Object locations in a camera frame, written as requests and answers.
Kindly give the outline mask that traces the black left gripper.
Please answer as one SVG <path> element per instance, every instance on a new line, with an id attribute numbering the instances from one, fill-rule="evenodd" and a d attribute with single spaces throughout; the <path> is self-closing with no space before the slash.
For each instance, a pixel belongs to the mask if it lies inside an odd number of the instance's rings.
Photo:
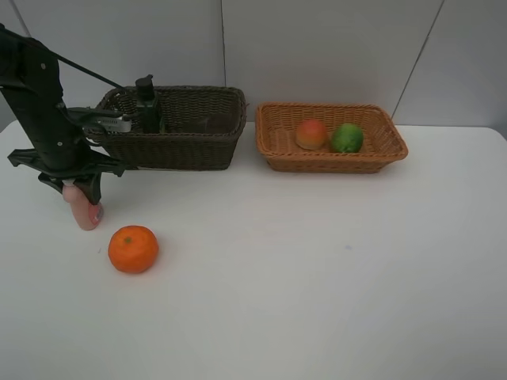
<path id="1" fill-rule="evenodd" d="M 10 163 L 41 172 L 39 182 L 59 194 L 66 179 L 78 178 L 77 187 L 91 204 L 98 205 L 101 174 L 120 177 L 124 173 L 124 163 L 91 149 L 82 127 L 69 116 L 64 104 L 32 104 L 14 107 L 13 111 L 32 148 L 13 150 L 8 156 Z"/>

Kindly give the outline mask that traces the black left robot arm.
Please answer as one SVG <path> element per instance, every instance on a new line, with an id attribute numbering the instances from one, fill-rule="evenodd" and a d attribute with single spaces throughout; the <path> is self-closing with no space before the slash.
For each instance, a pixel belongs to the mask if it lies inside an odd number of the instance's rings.
<path id="1" fill-rule="evenodd" d="M 101 200 L 101 175 L 121 176 L 121 161 L 94 151 L 87 130 L 106 136 L 132 126 L 122 112 L 98 108 L 67 108 L 59 80 L 63 57 L 40 41 L 1 29 L 1 93 L 32 144 L 14 150 L 13 166 L 39 171 L 39 180 L 58 192 L 72 181 L 93 205 Z"/>

